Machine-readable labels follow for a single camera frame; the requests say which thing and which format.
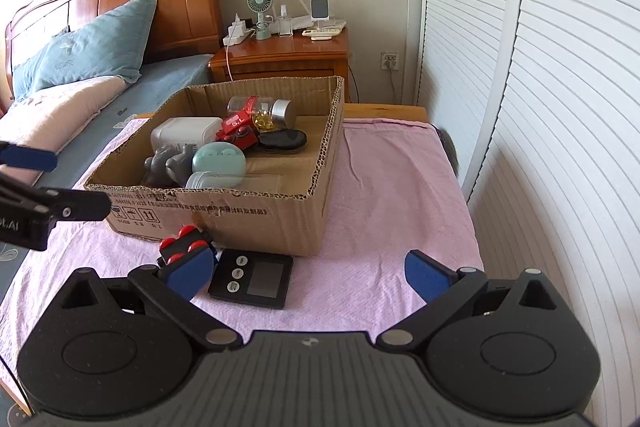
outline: pink blanket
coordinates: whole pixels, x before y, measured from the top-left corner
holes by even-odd
[[[143,120],[130,122],[84,177]],[[295,258],[286,307],[274,311],[194,299],[247,340],[252,330],[364,330],[372,339],[423,306],[404,280],[404,256],[418,248],[454,269],[482,268],[473,224],[433,127],[395,120],[346,120],[322,250]],[[11,368],[20,346],[69,274],[92,266],[125,276],[155,263],[158,245],[113,232],[106,222],[60,223],[49,249],[31,251],[0,306],[0,353]],[[4,369],[2,382],[17,394]]]

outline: desk fan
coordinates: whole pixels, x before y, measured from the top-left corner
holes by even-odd
[[[255,25],[255,38],[259,41],[271,37],[269,25],[265,21],[265,17],[270,18],[271,16],[265,16],[264,12],[271,7],[272,2],[273,0],[246,0],[249,9],[258,14],[258,23]]]

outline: display screen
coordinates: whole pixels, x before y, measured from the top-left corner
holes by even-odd
[[[258,297],[274,299],[278,296],[278,286],[284,265],[281,263],[267,263],[258,261],[251,273],[247,293]]]
[[[328,0],[311,0],[311,18],[328,19],[329,18],[329,1]]]

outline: blue pillow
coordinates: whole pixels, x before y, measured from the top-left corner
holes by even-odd
[[[133,84],[140,78],[157,4],[158,0],[130,0],[74,32],[53,37],[16,68],[14,97],[21,100],[47,87],[110,74]],[[37,65],[29,64],[32,60]]]
[[[65,33],[69,33],[69,26],[65,26],[62,31],[56,33],[52,38],[59,37]],[[36,78],[36,73],[38,72],[38,68],[40,67],[40,63],[42,62],[42,58],[47,51],[47,43],[42,49],[40,49],[33,57],[25,60],[19,66],[14,68],[13,75],[13,86],[14,86],[14,99],[22,100],[27,98],[34,91],[31,90],[33,87],[33,81]]]

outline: white louvered closet door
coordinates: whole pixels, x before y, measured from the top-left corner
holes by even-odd
[[[505,0],[427,0],[418,104],[455,147],[462,184],[494,77]]]
[[[469,208],[492,276],[542,268],[594,340],[590,413],[640,414],[640,0],[522,0]]]

